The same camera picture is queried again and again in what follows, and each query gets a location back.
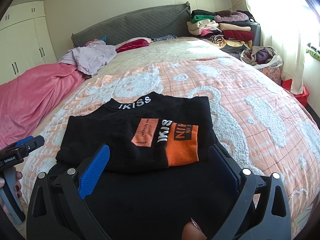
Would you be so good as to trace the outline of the left hand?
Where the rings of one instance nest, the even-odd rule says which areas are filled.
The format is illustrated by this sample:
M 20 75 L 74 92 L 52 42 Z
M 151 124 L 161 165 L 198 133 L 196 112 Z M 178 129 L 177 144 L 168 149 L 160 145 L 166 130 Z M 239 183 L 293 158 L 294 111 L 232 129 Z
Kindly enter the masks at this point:
M 1 200 L 15 223 L 21 224 L 25 220 L 25 214 L 15 191 L 16 168 L 11 167 L 1 171 L 1 178 L 4 180 L 4 185 L 1 188 Z

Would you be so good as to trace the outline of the right hand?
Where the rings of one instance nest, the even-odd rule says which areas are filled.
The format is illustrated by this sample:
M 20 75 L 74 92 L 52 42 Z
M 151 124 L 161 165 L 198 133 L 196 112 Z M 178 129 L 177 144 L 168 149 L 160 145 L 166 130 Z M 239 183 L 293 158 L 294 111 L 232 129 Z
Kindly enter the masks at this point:
M 182 240 L 206 240 L 207 237 L 201 231 L 199 225 L 191 218 L 182 231 Z

